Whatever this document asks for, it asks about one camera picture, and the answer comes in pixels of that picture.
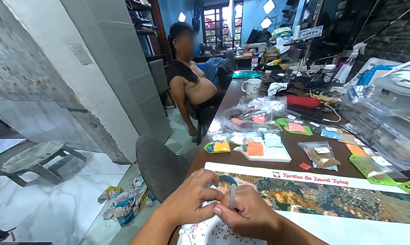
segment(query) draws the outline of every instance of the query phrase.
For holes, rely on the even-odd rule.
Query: blue clothing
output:
[[[224,58],[211,58],[205,63],[205,77],[217,86],[219,78],[217,76],[217,69],[219,65],[228,59]]]

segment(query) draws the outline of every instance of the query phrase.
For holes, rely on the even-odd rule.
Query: blue wall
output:
[[[244,44],[249,38],[250,32],[253,28],[262,30],[260,26],[262,20],[266,16],[274,17],[278,16],[278,19],[272,19],[273,23],[270,25],[268,30],[273,32],[275,22],[277,22],[276,28],[279,28],[282,22],[287,21],[287,18],[282,19],[283,13],[282,10],[285,9],[286,0],[273,0],[275,8],[269,13],[266,14],[262,8],[268,0],[244,0],[243,6],[243,24],[241,29],[241,43]],[[205,5],[210,5],[210,3],[222,3],[228,2],[229,0],[215,0],[205,2]],[[192,0],[158,0],[161,9],[161,16],[163,18],[164,29],[166,34],[169,35],[170,26],[178,21],[178,15],[181,11],[185,14],[185,22],[191,24],[191,19],[193,18],[193,1]],[[203,42],[202,35],[202,23],[199,34],[197,35],[197,40],[199,43]]]
[[[243,24],[241,27],[241,43],[244,44],[249,39],[250,32],[253,28],[262,30],[261,22],[266,16],[274,17],[278,16],[278,19],[272,19],[272,24],[268,28],[268,31],[273,32],[275,22],[277,21],[276,28],[279,28],[282,23],[282,10],[285,9],[286,0],[273,0],[275,8],[268,14],[265,13],[262,8],[268,0],[244,0],[243,6]]]

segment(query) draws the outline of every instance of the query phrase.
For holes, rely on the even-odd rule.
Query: man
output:
[[[197,129],[191,122],[185,99],[188,98],[199,121],[205,126],[205,130],[208,130],[224,94],[217,93],[215,85],[205,78],[205,73],[192,61],[197,45],[191,26],[185,22],[176,22],[170,27],[170,36],[176,49],[176,60],[168,68],[167,82],[188,126],[188,132],[194,136]]]
[[[235,211],[232,211],[229,209],[231,191],[223,194],[216,189],[207,188],[211,182],[218,186],[219,176],[209,170],[194,171],[155,210],[130,245],[165,245],[176,226],[196,224],[215,214],[241,236],[266,240],[270,245],[327,245],[274,212],[252,186],[237,187]],[[214,202],[202,207],[203,200],[218,200],[221,203]]]

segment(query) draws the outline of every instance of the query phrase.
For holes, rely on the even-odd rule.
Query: light switch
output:
[[[81,44],[69,45],[73,53],[77,56],[79,62],[83,65],[93,64],[92,60],[88,56],[87,52]]]

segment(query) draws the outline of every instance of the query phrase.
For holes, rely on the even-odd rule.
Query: spray bottle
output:
[[[345,83],[347,77],[349,76],[350,71],[352,70],[353,65],[355,64],[356,57],[359,53],[364,54],[365,52],[365,43],[358,43],[353,46],[353,52],[350,57],[344,62],[339,69],[338,73],[335,75],[335,78],[339,80],[339,83]]]

